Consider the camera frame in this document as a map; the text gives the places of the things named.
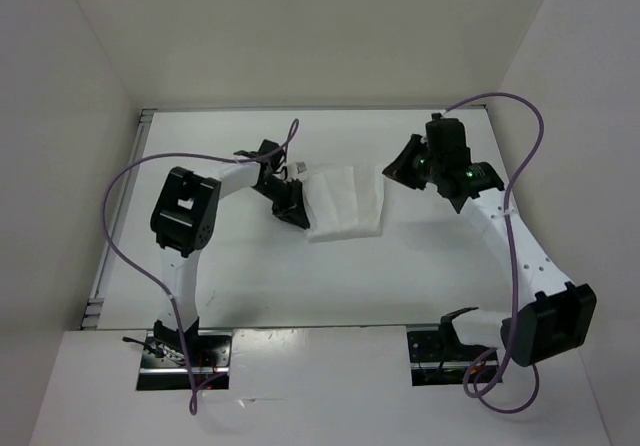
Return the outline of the white fabric skirt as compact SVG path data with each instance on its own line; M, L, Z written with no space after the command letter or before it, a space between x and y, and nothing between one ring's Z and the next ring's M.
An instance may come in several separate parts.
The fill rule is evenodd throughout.
M310 243L377 237L385 199L382 167L355 164L304 173L303 203Z

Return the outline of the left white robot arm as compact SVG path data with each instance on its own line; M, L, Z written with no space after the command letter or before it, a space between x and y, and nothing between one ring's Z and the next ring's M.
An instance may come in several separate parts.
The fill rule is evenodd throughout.
M151 216L151 230L161 249L161 281L170 301L156 319L153 334L176 365L188 365L204 354L196 306L197 272L201 252L213 236L220 201L251 188L271 201L275 218L302 230L310 228L302 183L280 176L286 147L264 140L258 150L237 154L242 161L216 178L172 168Z

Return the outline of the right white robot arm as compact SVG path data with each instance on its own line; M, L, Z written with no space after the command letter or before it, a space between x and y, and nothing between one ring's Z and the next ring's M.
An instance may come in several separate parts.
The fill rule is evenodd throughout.
M383 175L412 190L433 185L464 217L499 261L517 306L506 313L475 310L476 324L490 323L494 345L527 367L584 344L597 297L575 284L543 250L505 191L497 171L475 162L463 123L433 114L424 134L414 134Z

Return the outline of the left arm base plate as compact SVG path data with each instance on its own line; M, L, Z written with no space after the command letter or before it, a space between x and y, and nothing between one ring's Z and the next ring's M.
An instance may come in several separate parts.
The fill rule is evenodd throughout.
M233 333L223 330L201 330L204 351L191 359L195 384L206 382L205 390L226 390L229 386ZM189 390L190 383L182 354L174 353L158 343L153 332L145 337L137 391Z

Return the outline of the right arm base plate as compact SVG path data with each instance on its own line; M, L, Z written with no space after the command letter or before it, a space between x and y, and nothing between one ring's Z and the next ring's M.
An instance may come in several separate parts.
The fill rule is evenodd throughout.
M484 346L446 343L438 326L406 332L413 387L460 385L470 363Z

